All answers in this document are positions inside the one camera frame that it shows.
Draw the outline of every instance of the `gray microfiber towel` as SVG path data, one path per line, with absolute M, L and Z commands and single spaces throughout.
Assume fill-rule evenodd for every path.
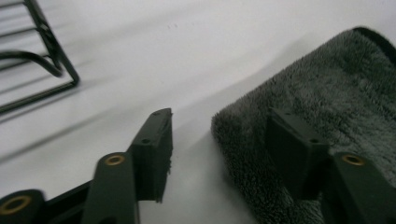
M 212 119 L 229 174 L 258 223 L 323 223 L 319 202 L 294 202 L 269 160 L 270 107 L 306 121 L 329 141 L 331 154 L 372 160 L 396 187 L 396 50 L 382 35 L 347 30 Z

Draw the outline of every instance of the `black plastic part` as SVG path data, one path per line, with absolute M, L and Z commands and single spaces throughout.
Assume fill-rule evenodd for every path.
M 40 223 L 39 211 L 45 200 L 41 191 L 28 189 L 18 191 L 0 200 L 0 223 Z
M 172 149 L 172 110 L 166 108 L 148 117 L 128 148 L 134 160 L 138 201 L 162 201 Z
M 322 200 L 326 223 L 394 223 L 396 191 L 369 160 L 336 153 L 330 175 Z
M 91 182 L 71 189 L 46 203 L 45 223 L 79 223 Z
M 316 199 L 331 161 L 327 141 L 301 119 L 272 109 L 265 145 L 292 198 Z
M 82 224 L 139 223 L 130 153 L 117 152 L 99 160 L 84 206 Z

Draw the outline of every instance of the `black wire rack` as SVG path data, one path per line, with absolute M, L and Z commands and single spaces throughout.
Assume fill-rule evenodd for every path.
M 46 53 L 37 54 L 25 50 L 2 50 L 0 51 L 0 62 L 11 60 L 12 63 L 2 64 L 0 66 L 0 72 L 10 68 L 15 68 L 25 63 L 36 63 L 47 70 L 47 72 L 52 74 L 54 77 L 61 77 L 64 74 L 63 70 L 65 70 L 71 79 L 70 81 L 61 85 L 35 92 L 20 99 L 13 100 L 12 102 L 7 102 L 3 105 L 0 105 L 0 115 L 51 97 L 60 92 L 72 89 L 79 83 L 79 76 L 76 69 L 73 67 L 73 64 L 71 64 L 64 53 L 64 50 L 52 32 L 50 25 L 47 22 L 47 19 L 45 18 L 37 1 L 23 0 L 20 2 L 0 4 L 0 13 L 3 10 L 12 9 L 15 7 L 26 7 L 34 26 L 0 34 L 0 39 L 23 35 L 30 32 L 37 32 L 44 44 Z

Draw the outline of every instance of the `gray fabric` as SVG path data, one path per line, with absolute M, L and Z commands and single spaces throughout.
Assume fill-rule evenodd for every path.
M 371 159 L 396 186 L 396 68 L 353 30 L 337 35 L 222 109 L 212 134 L 258 223 L 323 223 L 318 202 L 293 202 L 264 146 L 269 107 L 289 110 L 331 144 Z

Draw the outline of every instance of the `white table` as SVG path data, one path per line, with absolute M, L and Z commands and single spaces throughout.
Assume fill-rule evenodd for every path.
M 0 117 L 0 196 L 42 189 L 50 199 L 90 180 L 151 112 L 172 107 L 172 174 L 162 204 L 139 203 L 142 223 L 254 223 L 211 117 L 345 29 L 396 43 L 393 0 L 38 2 L 81 84 Z

